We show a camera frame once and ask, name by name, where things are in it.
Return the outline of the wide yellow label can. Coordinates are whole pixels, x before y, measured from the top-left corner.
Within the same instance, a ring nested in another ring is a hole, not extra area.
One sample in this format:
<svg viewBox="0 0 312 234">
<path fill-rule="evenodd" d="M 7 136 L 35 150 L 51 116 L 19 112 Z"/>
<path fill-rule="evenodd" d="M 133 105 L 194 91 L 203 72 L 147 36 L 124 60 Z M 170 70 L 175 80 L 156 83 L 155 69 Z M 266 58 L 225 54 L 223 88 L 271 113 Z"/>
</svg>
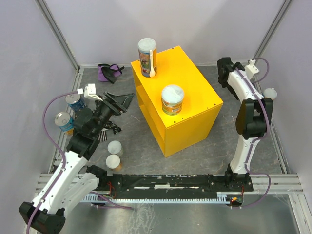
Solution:
<svg viewBox="0 0 312 234">
<path fill-rule="evenodd" d="M 178 85 L 167 85 L 161 91 L 162 110 L 167 115 L 178 115 L 182 111 L 183 100 L 184 90 Z"/>
</svg>

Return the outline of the yellow cabinet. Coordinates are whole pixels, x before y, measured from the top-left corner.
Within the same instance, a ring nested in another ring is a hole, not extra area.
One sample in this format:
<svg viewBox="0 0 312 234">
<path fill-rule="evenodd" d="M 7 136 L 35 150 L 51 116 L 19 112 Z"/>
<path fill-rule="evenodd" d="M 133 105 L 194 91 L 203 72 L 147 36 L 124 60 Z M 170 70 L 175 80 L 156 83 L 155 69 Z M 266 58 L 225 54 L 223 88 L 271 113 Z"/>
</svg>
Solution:
<svg viewBox="0 0 312 234">
<path fill-rule="evenodd" d="M 156 55 L 157 73 L 148 78 L 131 62 L 139 107 L 165 157 L 204 140 L 222 99 L 180 46 Z"/>
</svg>

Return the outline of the tall porridge can with spoon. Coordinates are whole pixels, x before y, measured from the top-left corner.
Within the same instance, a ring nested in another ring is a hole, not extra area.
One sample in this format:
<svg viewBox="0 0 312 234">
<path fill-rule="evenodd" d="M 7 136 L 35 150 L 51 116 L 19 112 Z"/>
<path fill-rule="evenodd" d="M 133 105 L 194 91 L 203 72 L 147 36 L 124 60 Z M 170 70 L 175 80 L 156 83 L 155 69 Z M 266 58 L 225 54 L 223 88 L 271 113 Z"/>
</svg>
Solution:
<svg viewBox="0 0 312 234">
<path fill-rule="evenodd" d="M 139 61 L 143 76 L 153 78 L 157 72 L 156 41 L 152 38 L 143 38 L 138 42 Z"/>
</svg>

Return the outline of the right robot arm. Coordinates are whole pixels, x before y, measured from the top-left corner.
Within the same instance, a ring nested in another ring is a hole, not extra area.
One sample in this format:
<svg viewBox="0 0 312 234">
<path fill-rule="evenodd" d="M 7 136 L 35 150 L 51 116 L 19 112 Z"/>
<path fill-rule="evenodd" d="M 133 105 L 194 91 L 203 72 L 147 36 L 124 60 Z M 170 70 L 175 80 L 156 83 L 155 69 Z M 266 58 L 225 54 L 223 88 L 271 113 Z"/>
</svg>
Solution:
<svg viewBox="0 0 312 234">
<path fill-rule="evenodd" d="M 251 79 L 259 73 L 255 60 L 244 66 L 230 57 L 217 61 L 218 82 L 240 101 L 235 127 L 239 135 L 235 155 L 225 172 L 225 186 L 240 188 L 251 183 L 250 162 L 257 144 L 270 133 L 273 100 L 265 98 Z"/>
</svg>

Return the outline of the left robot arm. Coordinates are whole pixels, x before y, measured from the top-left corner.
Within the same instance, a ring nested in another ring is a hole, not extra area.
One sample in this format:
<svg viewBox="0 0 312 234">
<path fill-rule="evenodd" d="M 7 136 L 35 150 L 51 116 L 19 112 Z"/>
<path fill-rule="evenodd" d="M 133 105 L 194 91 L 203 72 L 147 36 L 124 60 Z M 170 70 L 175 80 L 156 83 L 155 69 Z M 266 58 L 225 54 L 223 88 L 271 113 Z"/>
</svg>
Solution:
<svg viewBox="0 0 312 234">
<path fill-rule="evenodd" d="M 68 214 L 98 185 L 105 185 L 107 172 L 90 166 L 86 174 L 73 187 L 71 183 L 89 161 L 97 146 L 98 135 L 111 118 L 127 112 L 134 94 L 103 96 L 93 95 L 96 107 L 85 107 L 75 114 L 73 135 L 66 147 L 60 151 L 62 160 L 45 187 L 32 202 L 23 202 L 19 208 L 27 224 L 26 232 L 33 228 L 42 234 L 58 234 Z"/>
</svg>

